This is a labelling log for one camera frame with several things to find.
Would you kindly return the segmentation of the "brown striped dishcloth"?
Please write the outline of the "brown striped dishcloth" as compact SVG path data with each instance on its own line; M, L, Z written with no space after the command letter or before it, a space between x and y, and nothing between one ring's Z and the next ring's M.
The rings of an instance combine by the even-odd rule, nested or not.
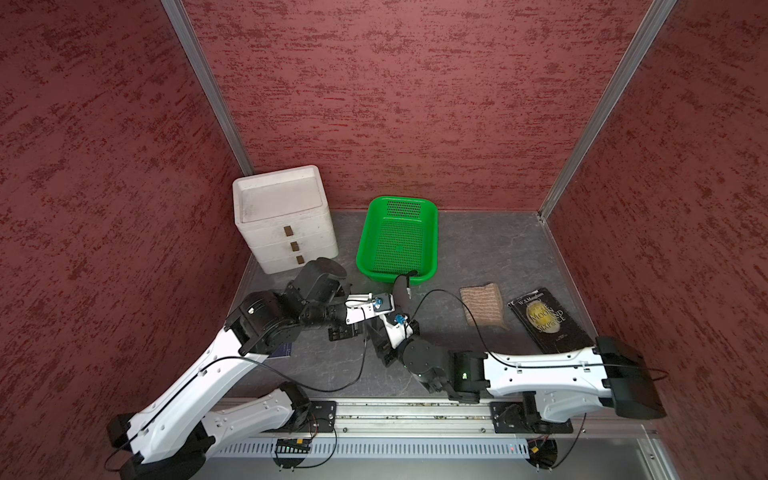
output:
M509 329L504 319L501 292L496 283L461 288L460 298L465 304L464 313L468 325Z

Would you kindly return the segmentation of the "grey blue cloth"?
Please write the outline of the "grey blue cloth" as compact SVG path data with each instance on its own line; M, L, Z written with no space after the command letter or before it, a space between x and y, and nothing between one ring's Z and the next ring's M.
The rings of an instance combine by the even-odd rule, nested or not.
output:
M392 299L394 305L394 313L404 318L408 318L411 313L411 293L410 283L411 278L417 275L416 270L411 270L405 274L400 274L396 277L392 289Z

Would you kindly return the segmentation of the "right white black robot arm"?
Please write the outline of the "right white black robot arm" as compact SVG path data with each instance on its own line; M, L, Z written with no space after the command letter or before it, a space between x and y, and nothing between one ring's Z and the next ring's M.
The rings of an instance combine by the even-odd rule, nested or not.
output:
M400 363L428 392L458 403L530 394L525 415L549 424L603 408L634 420L667 415L644 356L612 337L571 352L506 355L451 351L381 318L367 322L365 332L385 365Z

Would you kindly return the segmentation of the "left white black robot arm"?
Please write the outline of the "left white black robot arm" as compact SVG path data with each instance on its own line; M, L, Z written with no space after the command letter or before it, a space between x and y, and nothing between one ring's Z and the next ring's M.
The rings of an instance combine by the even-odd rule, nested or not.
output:
M304 330L345 323L346 270L320 257L281 292L247 295L204 353L148 407L114 417L107 426L123 479L190 479L219 451L251 435L311 425L306 387L286 380L265 396L229 410L214 406L247 373Z

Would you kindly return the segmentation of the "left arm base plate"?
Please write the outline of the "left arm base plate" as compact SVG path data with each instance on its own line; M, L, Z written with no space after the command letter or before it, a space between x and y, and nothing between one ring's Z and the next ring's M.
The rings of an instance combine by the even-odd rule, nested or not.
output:
M282 427L266 433L332 433L335 428L338 404L335 401L311 400L304 413L291 417Z

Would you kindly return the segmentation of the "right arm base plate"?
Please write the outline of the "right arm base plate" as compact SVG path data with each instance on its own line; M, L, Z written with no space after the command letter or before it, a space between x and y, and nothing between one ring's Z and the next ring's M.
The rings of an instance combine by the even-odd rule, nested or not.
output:
M574 432L570 420L564 423L544 421L537 412L528 409L524 402L491 402L489 409L496 434L552 435Z

